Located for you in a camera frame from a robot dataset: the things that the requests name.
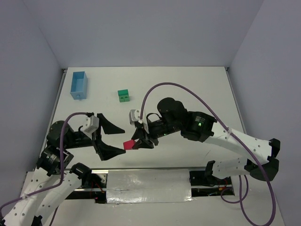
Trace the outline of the red triangular wooden block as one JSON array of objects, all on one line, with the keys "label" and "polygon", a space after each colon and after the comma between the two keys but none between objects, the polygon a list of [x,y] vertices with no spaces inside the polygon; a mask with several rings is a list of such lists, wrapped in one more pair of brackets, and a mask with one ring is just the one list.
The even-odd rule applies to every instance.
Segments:
[{"label": "red triangular wooden block", "polygon": [[133,150],[134,145],[135,145],[134,140],[128,140],[123,143],[124,150]]}]

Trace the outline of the green arched hospital block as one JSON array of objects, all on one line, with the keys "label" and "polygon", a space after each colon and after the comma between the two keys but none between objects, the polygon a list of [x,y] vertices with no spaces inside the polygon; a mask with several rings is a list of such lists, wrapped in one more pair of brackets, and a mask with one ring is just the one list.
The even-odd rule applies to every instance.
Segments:
[{"label": "green arched hospital block", "polygon": [[130,97],[128,94],[125,95],[119,95],[119,101],[122,102],[129,102],[130,101]]}]

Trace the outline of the green rectangular wooden block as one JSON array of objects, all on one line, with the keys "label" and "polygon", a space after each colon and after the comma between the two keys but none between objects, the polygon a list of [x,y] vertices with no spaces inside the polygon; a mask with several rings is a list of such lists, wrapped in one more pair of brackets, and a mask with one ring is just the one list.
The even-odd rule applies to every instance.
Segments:
[{"label": "green rectangular wooden block", "polygon": [[128,95],[127,89],[118,90],[118,96],[125,96]]}]

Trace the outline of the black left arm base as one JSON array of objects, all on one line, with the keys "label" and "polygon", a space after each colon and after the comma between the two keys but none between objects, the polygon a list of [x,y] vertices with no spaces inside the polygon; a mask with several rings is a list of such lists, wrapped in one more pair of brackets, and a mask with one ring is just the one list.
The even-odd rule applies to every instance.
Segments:
[{"label": "black left arm base", "polygon": [[82,163],[73,165],[70,173],[75,173],[79,180],[81,180],[82,188],[100,188],[101,191],[106,188],[106,179],[102,179],[98,174]]}]

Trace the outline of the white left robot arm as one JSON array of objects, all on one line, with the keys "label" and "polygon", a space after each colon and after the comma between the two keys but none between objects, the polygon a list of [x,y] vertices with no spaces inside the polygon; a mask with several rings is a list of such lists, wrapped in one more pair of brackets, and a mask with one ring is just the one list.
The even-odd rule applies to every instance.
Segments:
[{"label": "white left robot arm", "polygon": [[14,207],[0,217],[2,226],[41,226],[75,189],[101,188],[105,184],[104,179],[82,163],[67,171],[73,159],[68,149],[92,146],[102,161],[126,152],[102,141],[102,132],[107,135],[125,132],[103,114],[84,113],[84,124],[77,131],[68,124],[72,116],[75,114],[50,126],[47,146],[40,154],[32,178],[21,196],[8,202]]}]

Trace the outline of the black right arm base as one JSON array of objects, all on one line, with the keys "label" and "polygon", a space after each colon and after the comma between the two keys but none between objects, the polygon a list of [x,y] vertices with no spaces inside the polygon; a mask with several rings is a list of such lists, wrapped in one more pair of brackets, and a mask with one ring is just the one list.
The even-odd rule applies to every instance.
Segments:
[{"label": "black right arm base", "polygon": [[230,177],[218,179],[211,175],[209,167],[189,169],[191,196],[192,197],[208,197],[234,195],[232,190],[232,181]]}]

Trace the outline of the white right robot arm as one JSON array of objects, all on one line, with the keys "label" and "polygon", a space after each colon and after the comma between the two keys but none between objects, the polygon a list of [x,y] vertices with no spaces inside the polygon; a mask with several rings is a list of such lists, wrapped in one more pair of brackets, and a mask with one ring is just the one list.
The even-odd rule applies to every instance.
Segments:
[{"label": "white right robot arm", "polygon": [[272,181],[279,170],[280,141],[261,140],[245,133],[225,129],[215,117],[203,112],[188,111],[182,102],[171,97],[158,105],[158,120],[150,121],[140,110],[130,110],[129,121],[136,130],[132,139],[134,149],[153,149],[161,137],[180,132],[187,140],[217,145],[239,154],[227,161],[209,161],[205,169],[208,179],[224,179],[230,176],[250,175],[259,181]]}]

